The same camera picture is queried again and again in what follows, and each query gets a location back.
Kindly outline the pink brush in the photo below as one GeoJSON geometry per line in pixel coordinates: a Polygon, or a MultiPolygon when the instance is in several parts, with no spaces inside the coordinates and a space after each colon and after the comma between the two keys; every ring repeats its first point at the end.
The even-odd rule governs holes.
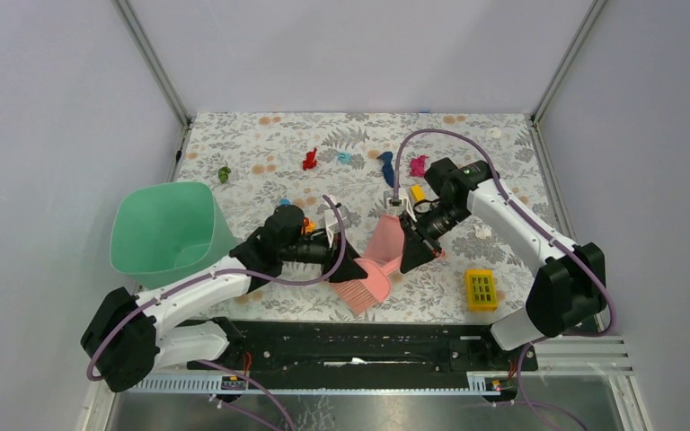
{"type": "Polygon", "coordinates": [[[366,271],[367,276],[331,283],[331,287],[351,311],[361,314],[389,296],[392,289],[390,276],[400,267],[401,259],[393,259],[385,264],[368,258],[358,258],[355,262],[366,271]]]}

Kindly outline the pink dustpan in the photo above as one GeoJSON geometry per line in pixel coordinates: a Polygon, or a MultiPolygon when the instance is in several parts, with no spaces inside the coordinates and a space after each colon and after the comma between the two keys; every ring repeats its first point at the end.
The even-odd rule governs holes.
{"type": "MultiPolygon", "coordinates": [[[[399,217],[382,215],[367,243],[364,258],[385,264],[393,259],[402,258],[404,245],[403,230],[399,217]]],[[[445,257],[445,252],[438,259],[445,257]]]]}

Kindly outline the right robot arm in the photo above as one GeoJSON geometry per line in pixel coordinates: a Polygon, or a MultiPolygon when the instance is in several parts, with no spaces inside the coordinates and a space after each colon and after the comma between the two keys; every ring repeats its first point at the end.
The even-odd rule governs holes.
{"type": "Polygon", "coordinates": [[[407,273],[441,254],[440,238],[471,216],[492,228],[534,277],[525,305],[490,326],[479,346],[484,365],[500,370],[515,348],[554,338],[607,307],[600,291],[605,256],[594,243],[579,245],[521,205],[485,161],[463,167],[434,162],[425,179],[437,197],[429,210],[399,217],[404,233],[400,270],[407,273]]]}

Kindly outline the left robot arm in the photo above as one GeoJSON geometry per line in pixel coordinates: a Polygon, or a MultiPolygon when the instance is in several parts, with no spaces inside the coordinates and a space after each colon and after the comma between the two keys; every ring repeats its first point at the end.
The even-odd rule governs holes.
{"type": "Polygon", "coordinates": [[[154,290],[132,294],[120,287],[106,294],[80,340],[89,356],[87,379],[121,392],[160,367],[212,360],[220,368],[233,368],[242,360],[240,341],[213,321],[183,323],[268,283],[302,287],[365,276],[346,237],[349,210],[330,197],[325,201],[330,207],[325,225],[310,235],[302,233],[299,207],[279,206],[207,268],[154,290]]]}

